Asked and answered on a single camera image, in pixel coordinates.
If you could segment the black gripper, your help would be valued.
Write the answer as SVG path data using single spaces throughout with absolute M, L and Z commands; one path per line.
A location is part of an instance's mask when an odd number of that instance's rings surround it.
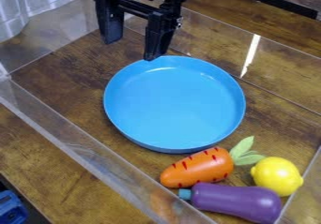
M 144 59 L 167 52 L 175 28 L 182 26 L 180 7 L 186 0 L 93 0 L 100 36 L 112 44 L 123 36 L 124 12 L 143 19 L 145 27 Z

